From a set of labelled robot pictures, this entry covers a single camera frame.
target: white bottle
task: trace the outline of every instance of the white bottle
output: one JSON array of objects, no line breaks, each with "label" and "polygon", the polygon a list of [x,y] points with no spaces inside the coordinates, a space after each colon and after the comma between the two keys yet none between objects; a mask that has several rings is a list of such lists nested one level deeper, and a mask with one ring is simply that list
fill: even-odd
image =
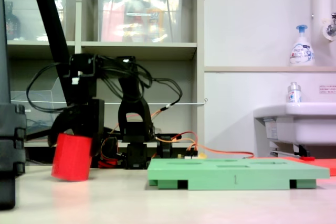
[{"label": "white bottle", "polygon": [[290,66],[314,66],[315,57],[314,51],[311,44],[307,41],[305,37],[305,29],[308,27],[306,25],[297,26],[296,29],[299,30],[300,37],[293,46],[292,52],[289,58]]},{"label": "white bottle", "polygon": [[291,82],[288,86],[288,102],[302,102],[301,87],[296,82]]}]

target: green tray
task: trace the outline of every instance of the green tray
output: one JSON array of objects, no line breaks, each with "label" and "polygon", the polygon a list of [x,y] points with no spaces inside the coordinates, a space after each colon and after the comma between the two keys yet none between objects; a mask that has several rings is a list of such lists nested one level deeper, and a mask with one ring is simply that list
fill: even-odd
[{"label": "green tray", "polygon": [[275,190],[316,188],[329,170],[282,158],[152,159],[150,186],[189,190]]}]

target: red cylinder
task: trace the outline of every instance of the red cylinder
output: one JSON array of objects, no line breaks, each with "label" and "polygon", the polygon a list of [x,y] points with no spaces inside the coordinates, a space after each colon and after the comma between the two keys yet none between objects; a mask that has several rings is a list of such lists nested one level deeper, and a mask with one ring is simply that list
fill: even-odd
[{"label": "red cylinder", "polygon": [[91,143],[90,137],[60,133],[51,175],[68,181],[87,180],[92,161]]}]

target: blue pump cap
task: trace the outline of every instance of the blue pump cap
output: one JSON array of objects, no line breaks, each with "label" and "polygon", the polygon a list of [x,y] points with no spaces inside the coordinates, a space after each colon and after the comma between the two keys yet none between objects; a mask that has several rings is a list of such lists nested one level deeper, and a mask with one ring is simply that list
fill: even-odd
[{"label": "blue pump cap", "polygon": [[298,29],[299,30],[299,33],[304,33],[305,31],[305,29],[307,29],[308,28],[308,26],[306,26],[306,25],[299,25],[299,26],[297,26],[296,27],[296,29]]}]

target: clear storage box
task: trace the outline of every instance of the clear storage box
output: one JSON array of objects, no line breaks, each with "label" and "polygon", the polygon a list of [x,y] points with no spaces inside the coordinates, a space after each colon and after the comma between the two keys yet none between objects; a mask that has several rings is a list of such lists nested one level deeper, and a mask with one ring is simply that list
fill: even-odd
[{"label": "clear storage box", "polygon": [[[74,40],[75,0],[55,0],[66,40]],[[36,0],[5,0],[7,40],[48,41]]]},{"label": "clear storage box", "polygon": [[[27,134],[49,129],[58,114],[50,114],[34,109],[27,101],[26,91],[11,91],[13,104],[22,104],[27,116]],[[29,98],[43,108],[62,108],[66,106],[64,94],[57,78],[51,90],[30,91]]]},{"label": "clear storage box", "polygon": [[98,41],[181,42],[182,0],[98,0]]}]

